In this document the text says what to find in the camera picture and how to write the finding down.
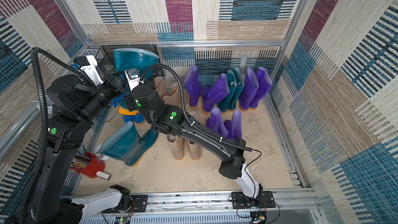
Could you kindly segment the teal boot front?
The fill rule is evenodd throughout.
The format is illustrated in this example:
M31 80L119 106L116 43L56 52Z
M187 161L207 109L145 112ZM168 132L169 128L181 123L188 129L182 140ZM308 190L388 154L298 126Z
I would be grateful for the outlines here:
M149 66L159 61L157 54L138 48L119 48L113 54L115 67L108 71L111 74L124 74L124 71L136 68L141 76Z

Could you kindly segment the short beige boot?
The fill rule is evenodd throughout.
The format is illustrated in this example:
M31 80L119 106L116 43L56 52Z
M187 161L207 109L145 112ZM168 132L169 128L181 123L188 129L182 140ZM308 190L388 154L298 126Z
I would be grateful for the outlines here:
M184 140L181 137L168 134L166 140L172 150L173 157L176 160L184 158Z

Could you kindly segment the short purple boot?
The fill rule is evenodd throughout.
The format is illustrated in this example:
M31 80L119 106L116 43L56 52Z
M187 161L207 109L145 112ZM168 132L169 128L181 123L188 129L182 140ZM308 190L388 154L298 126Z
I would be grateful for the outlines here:
M203 109L205 112L210 112L211 109L222 101L229 93L227 76L222 73L211 89L205 99L203 99Z
M210 89L211 89L211 85L209 85L209 84L206 84L202 87L201 96L203 99L205 99L207 97Z

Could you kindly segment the short purple boot front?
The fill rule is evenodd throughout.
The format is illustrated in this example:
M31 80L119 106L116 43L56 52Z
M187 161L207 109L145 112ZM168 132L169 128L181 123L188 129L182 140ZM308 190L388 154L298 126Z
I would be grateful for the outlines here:
M205 99L203 99L203 109L205 112L210 112L211 109L222 101L229 93L227 76L222 73L211 89Z

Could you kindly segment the beige boot front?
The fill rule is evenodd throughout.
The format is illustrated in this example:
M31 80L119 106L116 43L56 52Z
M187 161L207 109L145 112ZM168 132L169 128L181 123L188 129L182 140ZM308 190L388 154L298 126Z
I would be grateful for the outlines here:
M156 78L154 78L154 85L155 85L155 90L160 96L160 98L166 96L166 84L164 77L157 76Z

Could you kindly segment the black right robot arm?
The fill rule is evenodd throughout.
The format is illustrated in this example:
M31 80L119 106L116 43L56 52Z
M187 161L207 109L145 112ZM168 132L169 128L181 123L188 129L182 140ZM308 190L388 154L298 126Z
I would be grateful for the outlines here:
M244 152L252 151L252 148L246 147L243 139L234 141L225 138L190 116L185 109L183 94L180 95L181 107L165 104L156 90L144 82L145 76L154 68L164 68L178 78L171 67L159 63L149 66L142 73L136 68L124 71L128 109L139 111L159 132L193 141L215 154L221 160L219 173L235 180L248 200L259 204L263 187L251 176L244 158Z

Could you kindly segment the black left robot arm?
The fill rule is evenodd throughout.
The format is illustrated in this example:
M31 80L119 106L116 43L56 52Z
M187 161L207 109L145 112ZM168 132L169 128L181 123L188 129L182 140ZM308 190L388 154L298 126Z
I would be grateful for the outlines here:
M95 117L125 91L125 82L120 76L108 74L95 85L84 71L41 48L32 48L30 55L40 106L39 151L21 207L5 223L77 224L89 216L89 207L62 198L64 182ZM46 88L39 55L67 68L69 74Z

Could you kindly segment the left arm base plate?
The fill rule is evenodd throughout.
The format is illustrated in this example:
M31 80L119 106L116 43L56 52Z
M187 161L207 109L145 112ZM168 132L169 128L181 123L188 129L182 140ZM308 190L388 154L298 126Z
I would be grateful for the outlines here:
M103 211L104 214L115 213L143 213L146 211L148 195L130 195L122 197L121 202L114 208L109 208Z

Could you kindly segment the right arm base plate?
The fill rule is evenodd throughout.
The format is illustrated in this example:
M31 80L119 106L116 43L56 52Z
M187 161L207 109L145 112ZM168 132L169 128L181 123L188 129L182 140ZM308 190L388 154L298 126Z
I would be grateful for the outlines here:
M256 198L249 198L242 192L232 192L229 197L234 209L275 208L276 203L271 191L262 191Z

